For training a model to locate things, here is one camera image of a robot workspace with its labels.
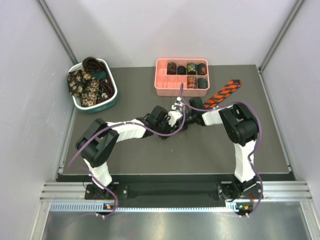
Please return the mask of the orange navy striped tie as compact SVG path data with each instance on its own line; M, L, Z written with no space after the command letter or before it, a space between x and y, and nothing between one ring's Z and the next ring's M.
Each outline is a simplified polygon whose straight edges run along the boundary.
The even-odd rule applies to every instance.
M224 87L222 87L217 93L209 98L203 106L205 109L213 109L218 104L227 99L232 93L242 86L242 82L239 79L230 80Z

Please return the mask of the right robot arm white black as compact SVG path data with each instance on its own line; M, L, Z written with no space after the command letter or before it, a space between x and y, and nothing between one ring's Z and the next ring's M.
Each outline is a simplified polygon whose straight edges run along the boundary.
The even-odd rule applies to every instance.
M220 186L220 198L228 202L245 198L257 184L257 176L252 168L253 151L259 133L259 124L252 111L243 103L235 103L218 109L204 111L205 105L200 97L189 100L184 129L190 124L203 127L223 125L228 138L234 145L235 170L231 184Z

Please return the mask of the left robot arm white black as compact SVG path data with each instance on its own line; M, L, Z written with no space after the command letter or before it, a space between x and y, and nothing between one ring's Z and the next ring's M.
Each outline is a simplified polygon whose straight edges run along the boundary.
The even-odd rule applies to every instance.
M82 156L88 166L96 192L102 198L109 198L114 191L112 177L109 173L107 160L116 143L144 139L157 135L163 139L172 136L182 129L185 119L184 104L175 103L167 111L156 106L151 113L130 121L107 122L96 119L76 142L77 156Z

